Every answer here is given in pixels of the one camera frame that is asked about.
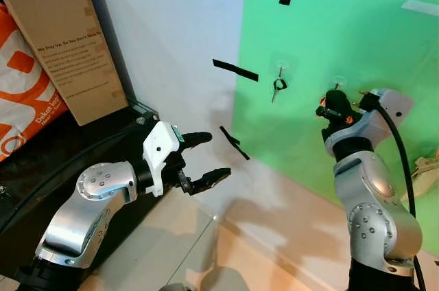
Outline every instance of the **cardboard box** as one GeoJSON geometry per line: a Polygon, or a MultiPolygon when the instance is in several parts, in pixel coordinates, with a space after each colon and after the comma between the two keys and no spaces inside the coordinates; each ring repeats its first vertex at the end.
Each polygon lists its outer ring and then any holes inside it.
{"type": "Polygon", "coordinates": [[[4,0],[80,126],[127,101],[91,0],[4,0]]]}

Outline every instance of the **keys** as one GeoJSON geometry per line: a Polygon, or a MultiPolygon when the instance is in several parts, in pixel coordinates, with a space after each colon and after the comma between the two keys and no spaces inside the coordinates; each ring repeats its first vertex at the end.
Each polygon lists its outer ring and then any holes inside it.
{"type": "Polygon", "coordinates": [[[274,103],[274,98],[276,97],[277,93],[278,93],[278,89],[277,89],[276,85],[274,85],[272,104],[274,103]]]}
{"type": "Polygon", "coordinates": [[[274,103],[274,98],[279,93],[279,91],[285,90],[288,87],[286,81],[282,78],[282,71],[283,67],[279,69],[279,75],[277,76],[277,79],[273,82],[274,92],[272,97],[272,104],[274,103]]]}

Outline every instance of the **tiled floor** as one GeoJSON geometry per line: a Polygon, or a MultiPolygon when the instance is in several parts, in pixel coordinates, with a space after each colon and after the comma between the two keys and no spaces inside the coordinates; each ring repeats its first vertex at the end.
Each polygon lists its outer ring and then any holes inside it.
{"type": "MultiPolygon", "coordinates": [[[[80,291],[158,291],[180,282],[198,291],[310,290],[177,190],[166,195],[80,291]]],[[[0,291],[16,286],[4,279],[0,291]]]]}

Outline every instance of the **orange and white bag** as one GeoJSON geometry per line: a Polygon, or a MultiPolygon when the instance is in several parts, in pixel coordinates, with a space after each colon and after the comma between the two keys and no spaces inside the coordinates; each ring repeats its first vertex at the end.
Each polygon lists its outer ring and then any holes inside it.
{"type": "Polygon", "coordinates": [[[0,161],[67,110],[0,4],[0,161]]]}

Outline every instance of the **green backdrop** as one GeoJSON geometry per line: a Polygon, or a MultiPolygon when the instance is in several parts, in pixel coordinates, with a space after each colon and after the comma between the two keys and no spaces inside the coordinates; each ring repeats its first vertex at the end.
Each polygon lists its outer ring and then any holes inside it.
{"type": "MultiPolygon", "coordinates": [[[[245,0],[239,66],[259,82],[237,81],[233,134],[253,158],[339,203],[335,163],[324,149],[315,116],[333,79],[355,101],[358,90],[388,87],[415,100],[400,127],[414,167],[438,147],[438,18],[401,8],[407,0],[245,0]],[[283,60],[289,85],[271,103],[273,81],[283,60]]],[[[438,0],[419,0],[438,3],[438,0]]],[[[405,189],[394,139],[377,152],[400,193],[405,189]]],[[[439,255],[438,187],[416,199],[424,249],[439,255]]]]}

